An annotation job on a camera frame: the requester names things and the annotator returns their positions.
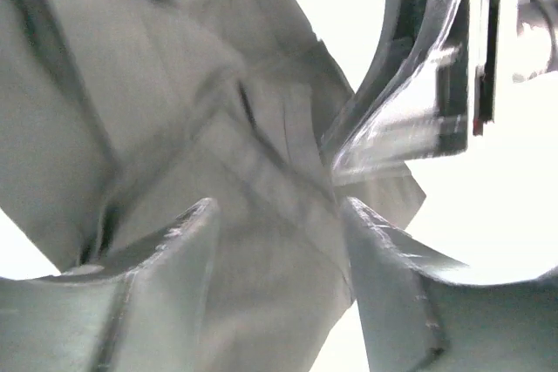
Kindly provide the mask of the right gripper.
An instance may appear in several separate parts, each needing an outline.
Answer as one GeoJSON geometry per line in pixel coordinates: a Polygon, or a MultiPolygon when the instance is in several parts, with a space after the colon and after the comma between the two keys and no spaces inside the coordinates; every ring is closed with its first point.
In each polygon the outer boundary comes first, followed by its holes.
{"type": "Polygon", "coordinates": [[[378,48],[323,135],[335,180],[464,152],[493,121],[500,0],[385,0],[378,48]]]}

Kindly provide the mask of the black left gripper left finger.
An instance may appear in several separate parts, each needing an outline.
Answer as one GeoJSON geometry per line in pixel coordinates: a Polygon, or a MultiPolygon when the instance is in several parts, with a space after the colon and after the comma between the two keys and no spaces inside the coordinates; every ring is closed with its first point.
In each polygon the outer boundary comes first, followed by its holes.
{"type": "Polygon", "coordinates": [[[2,370],[194,370],[217,234],[204,199],[95,265],[2,280],[2,370]]]}

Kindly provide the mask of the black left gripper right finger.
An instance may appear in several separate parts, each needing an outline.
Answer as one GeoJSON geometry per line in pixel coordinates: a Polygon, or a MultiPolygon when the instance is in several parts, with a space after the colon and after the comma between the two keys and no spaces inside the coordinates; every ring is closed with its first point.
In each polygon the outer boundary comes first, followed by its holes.
{"type": "Polygon", "coordinates": [[[556,370],[555,270],[514,281],[424,245],[358,199],[342,215],[370,370],[556,370]]]}

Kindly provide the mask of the black long sleeve shirt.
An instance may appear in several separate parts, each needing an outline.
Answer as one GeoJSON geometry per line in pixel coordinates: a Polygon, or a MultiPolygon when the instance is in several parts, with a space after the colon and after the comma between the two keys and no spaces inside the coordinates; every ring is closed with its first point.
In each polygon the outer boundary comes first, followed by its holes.
{"type": "Polygon", "coordinates": [[[62,275],[214,200],[192,371],[309,371],[355,300],[341,197],[425,198],[404,164],[332,185],[351,94],[296,0],[1,0],[1,208],[62,275]]]}

